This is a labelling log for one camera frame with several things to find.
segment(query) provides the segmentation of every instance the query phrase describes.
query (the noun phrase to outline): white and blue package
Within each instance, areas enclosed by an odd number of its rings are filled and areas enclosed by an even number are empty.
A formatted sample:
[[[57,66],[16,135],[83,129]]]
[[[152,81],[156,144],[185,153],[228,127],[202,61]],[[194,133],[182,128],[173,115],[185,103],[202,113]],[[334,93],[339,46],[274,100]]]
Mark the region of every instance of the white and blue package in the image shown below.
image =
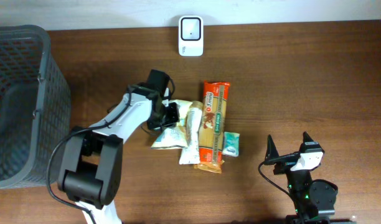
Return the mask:
[[[223,133],[223,150],[222,154],[226,156],[239,156],[239,136],[238,133]]]

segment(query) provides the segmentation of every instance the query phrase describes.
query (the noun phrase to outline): red and brown package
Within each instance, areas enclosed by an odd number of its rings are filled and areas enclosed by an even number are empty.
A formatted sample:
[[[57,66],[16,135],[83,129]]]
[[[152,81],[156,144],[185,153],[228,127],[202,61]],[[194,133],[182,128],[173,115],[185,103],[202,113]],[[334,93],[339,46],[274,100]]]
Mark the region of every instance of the red and brown package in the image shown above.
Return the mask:
[[[199,128],[200,164],[195,168],[221,173],[223,127],[230,83],[204,82],[203,115]]]

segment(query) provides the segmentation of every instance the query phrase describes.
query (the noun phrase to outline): brown table surface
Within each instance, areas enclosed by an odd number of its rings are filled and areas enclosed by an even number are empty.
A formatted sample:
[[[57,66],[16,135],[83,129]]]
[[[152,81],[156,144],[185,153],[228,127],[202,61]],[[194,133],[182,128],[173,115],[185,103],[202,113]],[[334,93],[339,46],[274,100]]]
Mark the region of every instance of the brown table surface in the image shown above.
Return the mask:
[[[280,154],[303,131],[326,151],[314,179],[339,187],[335,218],[381,223],[381,21],[205,27],[204,54],[178,54],[177,29],[49,32],[52,55],[72,90],[71,125],[88,126],[150,69],[175,81],[174,97],[201,100],[202,82],[231,82],[225,130],[240,156],[223,174],[178,165],[180,151],[154,151],[137,129],[124,146],[117,212],[130,223],[230,223],[294,213],[257,171],[273,136]],[[263,172],[281,186],[285,176]],[[0,190],[0,223],[85,223],[45,187]]]

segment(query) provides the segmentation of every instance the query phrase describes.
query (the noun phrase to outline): gray bin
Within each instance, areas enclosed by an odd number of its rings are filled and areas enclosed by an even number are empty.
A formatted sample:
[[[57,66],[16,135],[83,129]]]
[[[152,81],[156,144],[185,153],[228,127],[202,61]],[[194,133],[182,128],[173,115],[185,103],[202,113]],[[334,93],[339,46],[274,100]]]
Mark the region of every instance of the gray bin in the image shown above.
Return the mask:
[[[51,152],[68,134],[70,105],[46,31],[0,27],[0,189],[45,185]],[[61,158],[55,157],[51,182]]]

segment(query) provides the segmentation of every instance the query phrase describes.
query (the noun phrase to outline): small blue packet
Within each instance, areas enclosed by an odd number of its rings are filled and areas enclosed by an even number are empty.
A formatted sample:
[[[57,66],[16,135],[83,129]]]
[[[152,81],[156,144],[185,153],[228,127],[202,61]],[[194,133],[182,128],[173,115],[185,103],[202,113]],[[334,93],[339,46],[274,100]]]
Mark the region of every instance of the small blue packet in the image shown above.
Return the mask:
[[[223,133],[223,150],[222,154],[226,156],[239,156],[239,136],[238,133]]]

